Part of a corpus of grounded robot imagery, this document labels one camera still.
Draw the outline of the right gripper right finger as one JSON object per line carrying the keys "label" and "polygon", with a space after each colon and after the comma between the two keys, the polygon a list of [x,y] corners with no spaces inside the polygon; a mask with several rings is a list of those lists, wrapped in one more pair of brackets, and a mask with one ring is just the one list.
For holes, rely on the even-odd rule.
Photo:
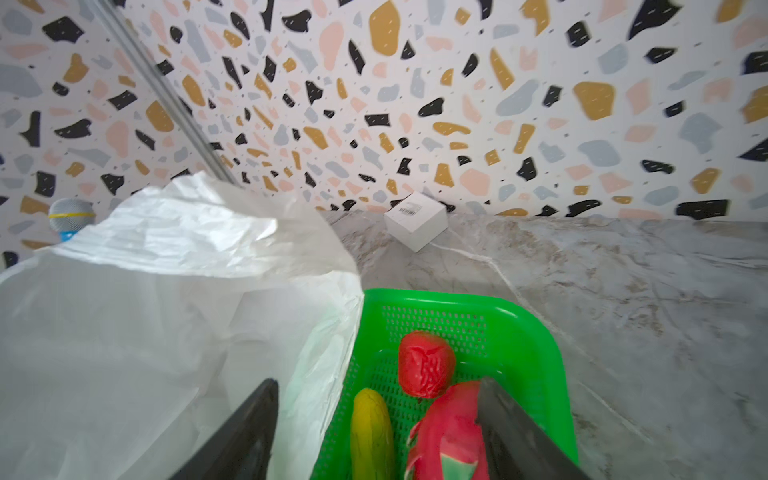
{"label": "right gripper right finger", "polygon": [[494,379],[480,381],[478,424],[491,479],[589,480]]}

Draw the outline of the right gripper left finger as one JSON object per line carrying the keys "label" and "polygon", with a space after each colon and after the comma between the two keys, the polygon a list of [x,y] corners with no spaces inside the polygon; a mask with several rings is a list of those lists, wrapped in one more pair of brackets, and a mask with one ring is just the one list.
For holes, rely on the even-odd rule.
{"label": "right gripper left finger", "polygon": [[278,412],[279,385],[268,378],[172,477],[264,480]]}

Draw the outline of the pink dragon fruit toy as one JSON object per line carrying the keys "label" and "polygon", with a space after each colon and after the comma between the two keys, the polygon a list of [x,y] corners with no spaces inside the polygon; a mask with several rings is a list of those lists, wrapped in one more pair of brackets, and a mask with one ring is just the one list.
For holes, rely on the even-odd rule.
{"label": "pink dragon fruit toy", "polygon": [[406,479],[487,479],[488,462],[477,423],[480,382],[453,385],[411,430]]}

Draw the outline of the yellow banana toy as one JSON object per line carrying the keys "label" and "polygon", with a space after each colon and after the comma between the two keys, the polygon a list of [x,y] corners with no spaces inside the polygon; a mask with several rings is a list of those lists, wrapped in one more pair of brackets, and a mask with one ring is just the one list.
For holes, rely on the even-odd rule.
{"label": "yellow banana toy", "polygon": [[364,388],[354,398],[350,422],[351,477],[394,479],[395,444],[392,423],[383,397]]}

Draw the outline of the white plastic bag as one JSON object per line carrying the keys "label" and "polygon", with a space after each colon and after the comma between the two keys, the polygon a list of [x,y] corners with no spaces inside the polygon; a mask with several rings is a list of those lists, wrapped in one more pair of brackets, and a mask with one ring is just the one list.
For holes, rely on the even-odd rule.
{"label": "white plastic bag", "polygon": [[265,380],[272,479],[307,479],[364,303],[297,196],[206,174],[148,187],[1,276],[1,475],[166,479]]}

